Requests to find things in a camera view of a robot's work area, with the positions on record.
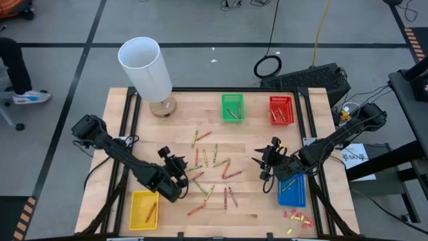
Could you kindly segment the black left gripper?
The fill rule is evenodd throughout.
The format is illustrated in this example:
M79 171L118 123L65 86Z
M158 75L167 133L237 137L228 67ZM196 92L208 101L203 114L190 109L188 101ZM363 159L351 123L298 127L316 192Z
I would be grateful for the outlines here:
M183 164L185 162L185 157L177 157L177 161L180 164ZM186 176L185 171L189 168L189 164L185 163L185 168L183 169L181 166L176 164L175 162L169 163L169 169L171 172L171 175L174 176L174 178L177 180L177 186L179 188L188 187L188 179Z

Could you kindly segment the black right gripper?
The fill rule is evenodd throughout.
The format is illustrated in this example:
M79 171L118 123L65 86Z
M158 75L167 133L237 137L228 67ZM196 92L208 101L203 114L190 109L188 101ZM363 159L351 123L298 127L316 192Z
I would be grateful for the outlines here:
M262 153L266 157L266 162L252 158L261 169L267 169L269 166L273 169L273 174L279 181L286 181L290 178L290 169L286 166L289 157L286 155L288 149L283 146L267 146L262 149L255 149L256 152Z

